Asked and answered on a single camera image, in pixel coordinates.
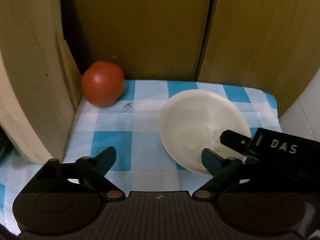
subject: white wall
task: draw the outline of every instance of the white wall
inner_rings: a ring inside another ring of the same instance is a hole
[[[284,133],[320,141],[320,70],[279,123]]]

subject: plate rim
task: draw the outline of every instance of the plate rim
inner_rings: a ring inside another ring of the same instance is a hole
[[[235,104],[233,104],[229,99],[227,98],[224,98],[222,97],[221,95],[215,93],[215,92],[212,92],[212,91],[207,91],[207,90],[200,90],[200,89],[191,89],[191,90],[184,90],[182,92],[179,92],[177,94],[175,94],[174,96],[172,96],[171,98],[169,98],[165,103],[164,105],[162,106],[161,110],[160,110],[160,123],[159,123],[159,135],[160,135],[160,139],[161,139],[161,142],[165,148],[165,150],[167,151],[167,153],[170,155],[170,157],[176,162],[178,163],[180,166],[182,166],[183,168],[187,169],[185,166],[181,165],[180,162],[178,162],[176,160],[176,158],[174,158],[168,151],[168,147],[166,146],[166,143],[164,143],[164,137],[163,137],[163,133],[164,133],[164,128],[163,128],[163,119],[165,117],[165,114],[167,113],[168,109],[170,108],[170,106],[172,104],[174,104],[175,102],[177,102],[178,100],[180,100],[181,98],[184,98],[188,95],[196,95],[196,94],[199,94],[199,95],[209,95],[213,98],[217,98],[219,100],[221,100],[222,102],[224,102],[226,105],[228,105],[231,110],[234,112],[239,112],[240,113],[240,119],[241,122],[244,121],[244,124],[246,124],[247,128],[248,128],[248,134],[249,137],[251,137],[251,133],[250,133],[250,127],[249,127],[249,124],[246,120],[246,118],[244,117],[243,113],[235,106]],[[200,169],[187,169],[189,171],[193,171],[195,173],[198,173],[198,174],[202,174],[202,175],[210,175],[210,173],[207,171],[207,170],[200,170]]]

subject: circular pad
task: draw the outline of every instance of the circular pad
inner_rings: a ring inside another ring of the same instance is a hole
[[[91,223],[100,212],[97,193],[20,193],[13,213],[21,231],[39,235],[62,235]]]
[[[253,235],[279,235],[298,228],[305,203],[297,193],[241,193],[235,185],[221,193],[219,210],[231,226]]]

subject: white plate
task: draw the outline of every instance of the white plate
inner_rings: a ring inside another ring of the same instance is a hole
[[[228,99],[204,90],[186,90],[171,97],[161,109],[160,138],[169,155],[184,168],[209,174],[201,152],[209,148],[223,158],[245,156],[220,143],[225,130],[250,137],[249,125]]]

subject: brown background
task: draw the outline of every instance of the brown background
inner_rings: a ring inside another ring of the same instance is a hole
[[[61,3],[82,73],[105,60],[128,79],[254,87],[276,97],[281,116],[320,67],[320,0]]]

